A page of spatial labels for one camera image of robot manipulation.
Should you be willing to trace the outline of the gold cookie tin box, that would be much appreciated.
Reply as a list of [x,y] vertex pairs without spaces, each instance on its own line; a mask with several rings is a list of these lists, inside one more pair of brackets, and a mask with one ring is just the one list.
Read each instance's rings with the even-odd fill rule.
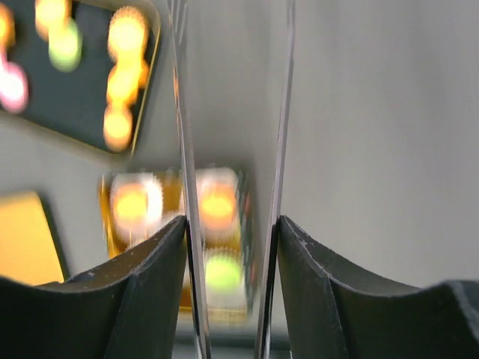
[[[195,175],[208,314],[213,322],[244,322],[257,286],[248,177],[229,167]],[[178,169],[104,175],[99,202],[111,258],[186,213]]]

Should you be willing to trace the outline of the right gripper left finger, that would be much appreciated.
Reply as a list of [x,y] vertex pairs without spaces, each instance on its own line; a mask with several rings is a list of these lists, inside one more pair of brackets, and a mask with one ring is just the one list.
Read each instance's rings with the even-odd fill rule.
[[3,358],[169,358],[186,250],[179,216],[64,283],[1,279]]

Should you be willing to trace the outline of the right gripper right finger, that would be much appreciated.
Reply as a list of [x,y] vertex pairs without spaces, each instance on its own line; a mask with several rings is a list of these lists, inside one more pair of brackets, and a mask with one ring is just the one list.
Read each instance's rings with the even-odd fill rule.
[[278,263],[295,358],[476,358],[478,283],[416,288],[320,244],[288,217]]

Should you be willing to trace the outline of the orange shell cookie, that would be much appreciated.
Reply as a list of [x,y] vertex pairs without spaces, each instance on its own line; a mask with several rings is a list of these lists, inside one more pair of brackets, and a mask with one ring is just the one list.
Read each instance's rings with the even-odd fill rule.
[[230,186],[210,186],[203,191],[199,204],[201,219],[206,227],[220,230],[233,223],[236,203],[234,190]]

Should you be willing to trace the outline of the green round cookie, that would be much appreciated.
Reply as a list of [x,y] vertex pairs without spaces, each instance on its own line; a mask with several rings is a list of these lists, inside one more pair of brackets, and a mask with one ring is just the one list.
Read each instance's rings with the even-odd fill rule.
[[208,289],[232,291],[242,284],[242,266],[235,257],[214,255],[207,260],[205,281]]

